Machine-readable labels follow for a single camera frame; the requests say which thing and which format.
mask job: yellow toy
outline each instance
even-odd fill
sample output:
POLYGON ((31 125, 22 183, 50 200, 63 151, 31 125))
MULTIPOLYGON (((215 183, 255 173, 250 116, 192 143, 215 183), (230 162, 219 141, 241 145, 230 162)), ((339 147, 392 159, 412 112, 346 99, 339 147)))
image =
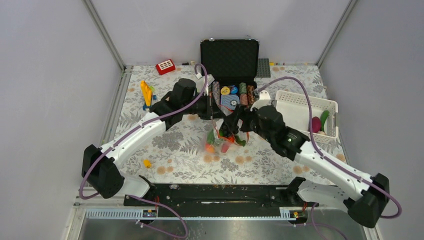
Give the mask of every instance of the yellow toy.
POLYGON ((145 81, 140 82, 141 93, 144 97, 143 110, 146 110, 152 106, 152 99, 156 100, 156 95, 153 95, 152 87, 150 87, 145 81))
POLYGON ((146 167, 146 168, 151 168, 152 167, 152 164, 150 163, 150 161, 149 160, 147 160, 147 159, 145 159, 144 161, 143 161, 143 164, 144 164, 144 166, 146 167))

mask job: gray wall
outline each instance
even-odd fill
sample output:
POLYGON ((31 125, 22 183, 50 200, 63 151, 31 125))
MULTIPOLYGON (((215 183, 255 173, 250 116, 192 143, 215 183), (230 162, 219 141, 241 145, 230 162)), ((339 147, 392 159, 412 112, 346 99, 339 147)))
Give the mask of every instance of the gray wall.
POLYGON ((403 207, 379 220, 385 240, 423 235, 423 10, 422 0, 359 1, 321 68, 351 164, 386 175, 403 207))
POLYGON ((200 60, 208 38, 260 40, 260 57, 316 63, 349 0, 92 0, 129 65, 200 60))
POLYGON ((0 5, 0 239, 58 240, 120 70, 80 0, 0 5))

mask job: gray floor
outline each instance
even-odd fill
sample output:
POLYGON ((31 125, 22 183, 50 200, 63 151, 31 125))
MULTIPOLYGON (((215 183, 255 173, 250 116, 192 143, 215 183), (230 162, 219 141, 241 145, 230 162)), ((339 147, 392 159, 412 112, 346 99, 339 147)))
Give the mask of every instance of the gray floor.
MULTIPOLYGON (((350 240, 365 240, 364 229, 338 210, 315 210, 317 223, 325 223, 340 229, 350 240)), ((287 226, 287 222, 253 220, 189 220, 188 240, 319 240, 313 226, 287 226)), ((178 220, 157 220, 153 226, 184 235, 178 220)), ((319 228, 328 240, 343 240, 336 231, 319 228)), ((140 228, 133 220, 86 219, 80 240, 172 240, 173 237, 140 228)))

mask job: metal beam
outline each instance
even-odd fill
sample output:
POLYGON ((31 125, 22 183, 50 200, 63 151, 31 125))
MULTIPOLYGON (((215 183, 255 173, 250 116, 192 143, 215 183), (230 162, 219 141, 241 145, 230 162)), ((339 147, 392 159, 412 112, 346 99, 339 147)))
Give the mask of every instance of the metal beam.
POLYGON ((339 35, 340 31, 342 30, 343 26, 346 23, 346 20, 348 19, 349 15, 351 14, 352 10, 354 9, 355 5, 357 4, 359 0, 350 0, 347 4, 346 9, 344 10, 343 14, 341 15, 340 20, 337 23, 337 26, 335 27, 334 31, 331 34, 330 39, 327 42, 327 45, 325 45, 324 51, 322 51, 321 55, 318 58, 318 61, 315 65, 318 66, 318 68, 321 68, 323 65, 324 59, 327 56, 327 53, 331 49, 334 41, 336 40, 337 36, 339 35))
POLYGON ((88 13, 90 14, 95 26, 97 27, 98 32, 100 33, 101 37, 104 40, 104 43, 106 44, 107 48, 109 49, 110 53, 112 54, 113 58, 115 59, 116 63, 118 64, 119 68, 124 71, 125 70, 125 63, 122 60, 117 48, 114 45, 114 42, 111 39, 111 36, 109 36, 108 31, 105 28, 105 25, 103 24, 102 20, 100 19, 99 14, 96 11, 96 8, 94 7, 91 0, 82 0, 84 3, 88 13))

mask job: robotic arm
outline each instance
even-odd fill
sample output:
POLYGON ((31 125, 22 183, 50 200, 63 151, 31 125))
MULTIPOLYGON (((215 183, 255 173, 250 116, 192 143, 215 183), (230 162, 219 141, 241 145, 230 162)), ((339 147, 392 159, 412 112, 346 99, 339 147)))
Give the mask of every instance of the robotic arm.
MULTIPOLYGON (((194 98, 196 84, 190 79, 182 78, 172 91, 155 103, 143 119, 121 136, 97 148, 90 145, 84 151, 82 176, 85 177, 96 159, 103 155, 92 169, 87 181, 99 194, 107 199, 114 195, 133 195, 145 197, 153 185, 144 177, 133 176, 119 171, 124 162, 142 145, 149 143, 154 137, 161 135, 174 124, 181 121, 184 114, 198 114, 203 119, 210 119, 211 102, 208 96, 200 99, 178 114, 169 113, 186 106, 194 98)), ((233 113, 224 117, 224 130, 233 134, 255 132, 266 139, 271 148, 280 156, 306 165, 337 186, 321 185, 301 177, 296 177, 288 186, 288 190, 297 193, 305 202, 315 202, 335 207, 347 212, 359 224, 373 228, 380 218, 389 199, 369 185, 358 181, 339 168, 333 166, 319 155, 308 136, 285 125, 283 116, 266 98, 266 91, 261 91, 258 100, 248 108, 238 105, 233 113)), ((334 159, 349 172, 359 175, 385 191, 389 191, 389 180, 382 174, 371 176, 361 172, 330 154, 322 151, 326 157, 334 159)))

